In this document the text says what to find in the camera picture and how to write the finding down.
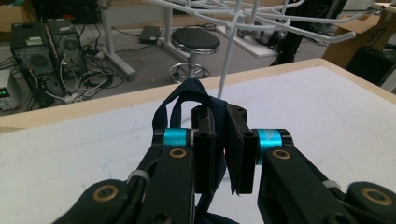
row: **stool seat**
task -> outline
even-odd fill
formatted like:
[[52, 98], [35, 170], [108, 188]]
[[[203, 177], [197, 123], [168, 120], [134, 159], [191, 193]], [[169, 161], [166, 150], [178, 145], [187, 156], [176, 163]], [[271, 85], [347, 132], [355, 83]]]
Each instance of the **stool seat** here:
[[213, 54], [220, 46], [219, 39], [200, 29], [182, 28], [172, 33], [172, 45], [194, 54]]

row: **floor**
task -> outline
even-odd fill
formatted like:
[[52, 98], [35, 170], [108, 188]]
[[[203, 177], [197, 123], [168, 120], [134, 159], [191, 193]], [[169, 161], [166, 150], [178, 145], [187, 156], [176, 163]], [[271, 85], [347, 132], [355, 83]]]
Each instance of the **floor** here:
[[[76, 28], [78, 30], [82, 30], [81, 25], [76, 26]], [[326, 29], [328, 29], [329, 32], [332, 31], [331, 27], [326, 27]], [[100, 24], [97, 27], [93, 25], [87, 26], [81, 35], [81, 45], [84, 46], [90, 43], [95, 43], [95, 40], [97, 39], [97, 44], [95, 46], [98, 50], [101, 50], [101, 47], [105, 43], [105, 39], [103, 37], [103, 32], [100, 32], [100, 30], [102, 30]], [[177, 56], [161, 44], [154, 46], [140, 44], [138, 41], [140, 33], [141, 30], [122, 30], [114, 31], [113, 33], [116, 46], [115, 51], [125, 62], [137, 71], [137, 75], [132, 79], [127, 79], [120, 69], [107, 58], [104, 58], [103, 60], [87, 60], [87, 64], [92, 70], [98, 70], [97, 66], [100, 64], [100, 66], [104, 68], [111, 69], [107, 69], [106, 71], [114, 75], [113, 83], [108, 88], [97, 92], [90, 99], [173, 84], [167, 79], [168, 70], [174, 64], [180, 63], [184, 59]], [[223, 34], [217, 32], [216, 29], [212, 33], [219, 38], [220, 49], [216, 54], [199, 56], [198, 63], [206, 67], [211, 72], [212, 76], [219, 76], [223, 67], [228, 39]], [[304, 38], [296, 54], [295, 61], [321, 58], [325, 50], [325, 44]], [[2, 43], [0, 45], [0, 62], [11, 55], [9, 46]], [[234, 44], [228, 73], [231, 74], [267, 67], [275, 58], [276, 56], [258, 58], [237, 44]], [[18, 79], [22, 89], [21, 101], [23, 102], [23, 106], [15, 110], [0, 111], [0, 116], [21, 113], [26, 111], [27, 107], [30, 107], [28, 106], [30, 103], [29, 99], [31, 98], [29, 88], [21, 75], [16, 74], [16, 78]]]

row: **gray floor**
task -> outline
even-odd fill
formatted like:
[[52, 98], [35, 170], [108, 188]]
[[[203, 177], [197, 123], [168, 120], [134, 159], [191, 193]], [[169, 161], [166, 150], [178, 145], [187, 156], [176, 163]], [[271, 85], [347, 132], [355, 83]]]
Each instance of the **gray floor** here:
[[[131, 35], [139, 35], [141, 31], [129, 30], [124, 32]], [[221, 44], [219, 51], [213, 55], [202, 55], [198, 57], [198, 63], [205, 66], [211, 72], [212, 77], [219, 76], [221, 74], [225, 50], [228, 42], [224, 35], [216, 32], [213, 32], [213, 34], [220, 39]], [[146, 45], [139, 44], [137, 37], [131, 35], [114, 32], [114, 42], [116, 45], [116, 50], [124, 50], [118, 54], [122, 59], [125, 60], [125, 62], [127, 62], [137, 71], [137, 76], [131, 80], [127, 80], [119, 68], [117, 68], [108, 59], [103, 59], [103, 66], [111, 67], [115, 74], [118, 74], [123, 78], [123, 83], [117, 88], [101, 90], [94, 97], [92, 97], [93, 99], [172, 84], [169, 82], [169, 80], [167, 80], [168, 70], [171, 66], [176, 63], [180, 63], [183, 59], [162, 45], [139, 49], [145, 47]], [[84, 39], [81, 41], [82, 45], [93, 41], [97, 36], [98, 33], [95, 28], [90, 26], [84, 31], [82, 35], [82, 39]], [[99, 38], [98, 43], [98, 48], [100, 49], [105, 43], [103, 36]], [[325, 49], [326, 47], [321, 44], [314, 43], [308, 39], [303, 39], [295, 57], [295, 61], [320, 58], [323, 55]], [[9, 46], [7, 44], [3, 46], [0, 45], [0, 62], [9, 56], [11, 56]], [[231, 74], [267, 67], [274, 61], [275, 58], [276, 56], [257, 58], [238, 45], [234, 44], [228, 73]], [[22, 101], [27, 102], [29, 97], [29, 89], [24, 83], [23, 78], [20, 77], [18, 81], [20, 82], [23, 92]], [[119, 83], [121, 83], [121, 80], [118, 77], [114, 77], [113, 86], [118, 85]], [[0, 112], [0, 116], [12, 113], [20, 113], [23, 111], [25, 111], [24, 107], [14, 111], [3, 111]]]

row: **metal stool base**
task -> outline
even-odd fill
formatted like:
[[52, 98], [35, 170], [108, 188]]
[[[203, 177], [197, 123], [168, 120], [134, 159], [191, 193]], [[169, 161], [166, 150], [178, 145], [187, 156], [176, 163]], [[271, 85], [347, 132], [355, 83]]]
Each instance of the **metal stool base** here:
[[189, 75], [189, 63], [177, 63], [169, 69], [169, 80], [174, 83], [182, 83], [187, 78], [207, 78], [211, 77], [209, 70], [200, 64], [196, 64], [194, 73]]

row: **white table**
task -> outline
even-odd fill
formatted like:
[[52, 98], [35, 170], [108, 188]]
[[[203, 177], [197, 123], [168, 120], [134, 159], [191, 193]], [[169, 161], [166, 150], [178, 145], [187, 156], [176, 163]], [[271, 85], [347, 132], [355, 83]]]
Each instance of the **white table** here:
[[[219, 77], [203, 83], [215, 95]], [[150, 146], [154, 111], [174, 87], [0, 118], [4, 132], [22, 129], [0, 135], [1, 222], [50, 223], [91, 184], [126, 179]], [[229, 75], [223, 99], [247, 109], [250, 128], [289, 130], [342, 191], [362, 180], [396, 191], [396, 97], [387, 91], [317, 59]], [[183, 106], [189, 127], [194, 104]], [[226, 178], [210, 211], [261, 223], [260, 169], [252, 195], [232, 196]]]

